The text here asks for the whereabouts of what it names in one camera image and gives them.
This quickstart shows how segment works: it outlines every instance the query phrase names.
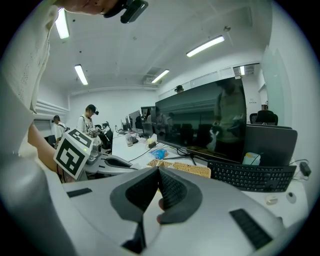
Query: ceiling light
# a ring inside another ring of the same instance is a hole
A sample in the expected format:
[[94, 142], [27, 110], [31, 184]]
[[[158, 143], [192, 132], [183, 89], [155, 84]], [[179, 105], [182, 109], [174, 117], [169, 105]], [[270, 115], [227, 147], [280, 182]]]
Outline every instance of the ceiling light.
[[242, 76], [245, 75], [245, 66], [241, 66], [241, 67], [240, 67], [240, 72], [241, 72], [241, 75], [242, 75]]
[[170, 70], [166, 69], [165, 71], [162, 72], [161, 75], [159, 75], [156, 79], [154, 79], [151, 83], [156, 83], [158, 82], [161, 78], [163, 78], [166, 74], [169, 73]]
[[66, 11], [65, 9], [60, 9], [58, 18], [55, 21], [56, 29], [58, 30], [59, 37], [65, 39], [69, 37], [69, 31], [66, 21]]
[[209, 48], [211, 46], [214, 46], [214, 45], [216, 45], [218, 43], [223, 42], [224, 40], [225, 40], [224, 37], [222, 35], [220, 35], [220, 36], [218, 36], [218, 37], [216, 37], [214, 39], [211, 39], [208, 42], [203, 43], [202, 45], [198, 46], [197, 48], [187, 52], [186, 55], [188, 57], [192, 57], [193, 55], [196, 55], [197, 53], [200, 53], [201, 51], [203, 51], [203, 50], [205, 50], [205, 49], [207, 49], [207, 48]]
[[74, 69], [76, 73], [78, 74], [78, 77], [80, 78], [81, 82], [83, 83], [84, 86], [88, 85], [87, 79], [85, 77], [84, 71], [82, 70], [81, 65], [75, 65]]

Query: white desk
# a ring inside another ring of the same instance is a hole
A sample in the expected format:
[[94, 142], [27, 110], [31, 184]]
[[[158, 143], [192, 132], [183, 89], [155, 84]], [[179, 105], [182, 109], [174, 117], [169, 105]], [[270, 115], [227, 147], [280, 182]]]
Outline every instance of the white desk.
[[[179, 156], [177, 152], [162, 143], [159, 143], [154, 149], [164, 148], [168, 151], [168, 158]], [[116, 132], [113, 134], [113, 142], [112, 142], [112, 154], [123, 158], [127, 161], [133, 160], [143, 153], [148, 151], [149, 148], [146, 147], [145, 143], [138, 142], [133, 144], [133, 146], [128, 147], [126, 143], [126, 139], [124, 135], [118, 135]], [[132, 161], [132, 164], [140, 164], [145, 167], [150, 161], [154, 158], [151, 154], [146, 153], [138, 159]], [[168, 162], [174, 163], [184, 163], [193, 165], [193, 162], [190, 158], [183, 159], [171, 159], [167, 160]], [[197, 165], [199, 166], [207, 166], [207, 162], [194, 159]], [[292, 224], [306, 219], [309, 214], [307, 196], [302, 184], [303, 181], [292, 180], [286, 192], [277, 192], [277, 193], [262, 193], [262, 192], [247, 192], [243, 191], [247, 196], [264, 206], [270, 212], [272, 212], [275, 216], [281, 217], [283, 220], [283, 224], [286, 228], [291, 226]], [[290, 203], [287, 200], [287, 193], [292, 192], [296, 196], [296, 202], [294, 204]], [[266, 204], [266, 196], [274, 195], [278, 198], [278, 202], [274, 205]], [[145, 235], [146, 235], [146, 243], [149, 244], [152, 239], [157, 235], [160, 230], [160, 225], [157, 223], [156, 218], [157, 215], [161, 214], [163, 211], [158, 206], [158, 201], [162, 198], [161, 193], [157, 192], [154, 196], [150, 206], [146, 210], [144, 214], [144, 223], [145, 227]]]

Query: black keyboard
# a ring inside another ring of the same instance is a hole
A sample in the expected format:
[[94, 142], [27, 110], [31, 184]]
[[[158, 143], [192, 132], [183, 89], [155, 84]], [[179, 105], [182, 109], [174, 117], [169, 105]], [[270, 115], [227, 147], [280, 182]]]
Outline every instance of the black keyboard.
[[139, 142], [139, 140], [137, 140], [135, 137], [131, 137], [131, 139], [132, 139], [132, 143], [133, 143], [133, 144], [136, 144], [136, 143]]
[[212, 179], [242, 191], [285, 192], [297, 166], [259, 166], [209, 160], [208, 167]]

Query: small white box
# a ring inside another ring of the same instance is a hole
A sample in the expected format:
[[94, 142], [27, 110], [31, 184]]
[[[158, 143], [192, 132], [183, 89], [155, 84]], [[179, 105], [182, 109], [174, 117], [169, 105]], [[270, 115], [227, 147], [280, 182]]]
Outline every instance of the small white box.
[[54, 154], [54, 161], [71, 177], [78, 179], [87, 162], [94, 141], [77, 129], [66, 131]]

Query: white ceiling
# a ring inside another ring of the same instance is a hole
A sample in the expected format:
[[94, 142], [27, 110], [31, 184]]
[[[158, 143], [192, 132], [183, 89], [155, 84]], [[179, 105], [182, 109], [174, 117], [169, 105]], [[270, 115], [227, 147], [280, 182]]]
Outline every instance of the white ceiling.
[[[120, 15], [105, 19], [102, 15], [67, 13], [70, 37], [61, 40], [53, 27], [50, 57], [41, 82], [56, 84], [69, 92], [101, 87], [149, 87], [144, 80], [151, 69], [157, 72], [153, 75], [158, 75], [163, 69], [195, 65], [199, 58], [188, 58], [186, 53], [219, 35], [224, 36], [225, 42], [199, 56], [214, 58], [234, 51], [238, 44], [253, 40], [244, 39], [244, 31], [259, 27], [255, 1], [147, 1], [149, 7], [130, 24], [122, 24]], [[231, 27], [229, 35], [223, 31], [224, 26]], [[77, 64], [82, 65], [88, 86], [77, 80], [74, 69]]]

